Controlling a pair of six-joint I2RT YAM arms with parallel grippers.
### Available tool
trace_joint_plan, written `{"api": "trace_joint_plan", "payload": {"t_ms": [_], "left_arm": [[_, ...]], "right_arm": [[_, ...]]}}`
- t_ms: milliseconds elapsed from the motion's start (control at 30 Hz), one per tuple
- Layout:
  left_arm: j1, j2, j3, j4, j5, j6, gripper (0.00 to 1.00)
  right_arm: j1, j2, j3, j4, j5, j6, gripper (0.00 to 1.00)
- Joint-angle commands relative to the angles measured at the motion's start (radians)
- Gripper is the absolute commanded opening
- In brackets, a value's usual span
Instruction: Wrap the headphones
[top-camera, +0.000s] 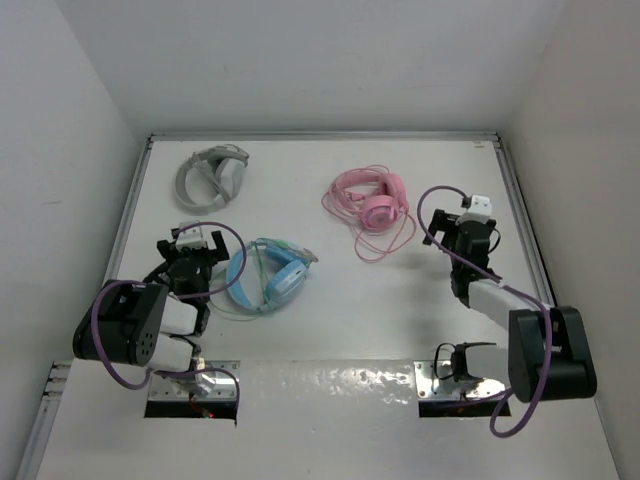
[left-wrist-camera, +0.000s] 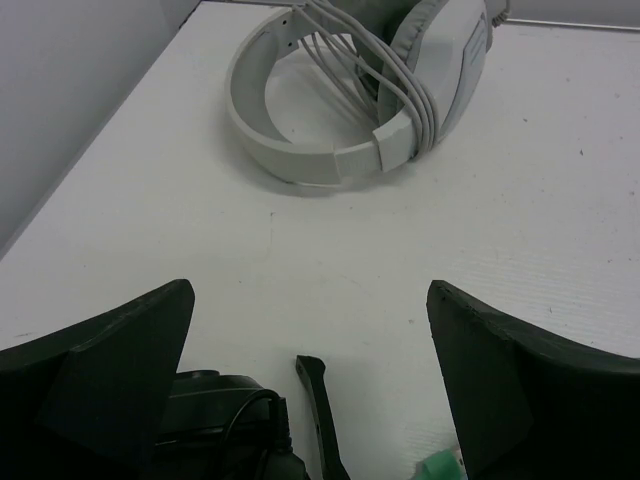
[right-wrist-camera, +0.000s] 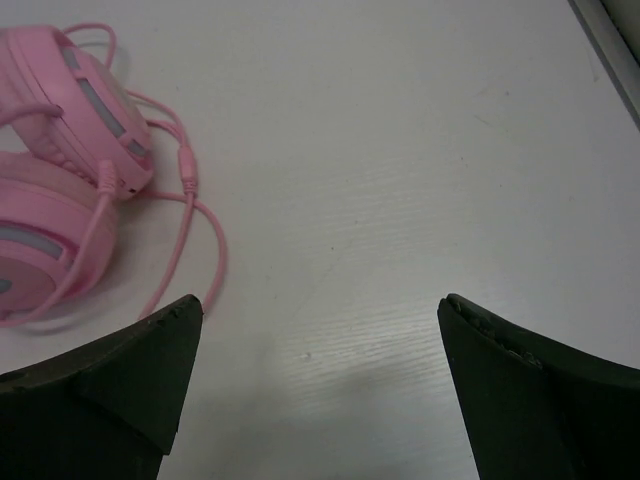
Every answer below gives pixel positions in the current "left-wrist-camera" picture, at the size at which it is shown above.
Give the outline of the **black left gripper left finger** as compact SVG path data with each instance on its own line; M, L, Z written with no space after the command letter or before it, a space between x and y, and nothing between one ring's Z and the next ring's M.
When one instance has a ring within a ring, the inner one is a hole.
M136 479L195 304L186 279L1 353L4 479Z

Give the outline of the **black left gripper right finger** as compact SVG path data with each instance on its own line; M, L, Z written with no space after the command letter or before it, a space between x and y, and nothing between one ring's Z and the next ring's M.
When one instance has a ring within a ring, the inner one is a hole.
M471 479L636 479L639 361L431 283L428 320Z

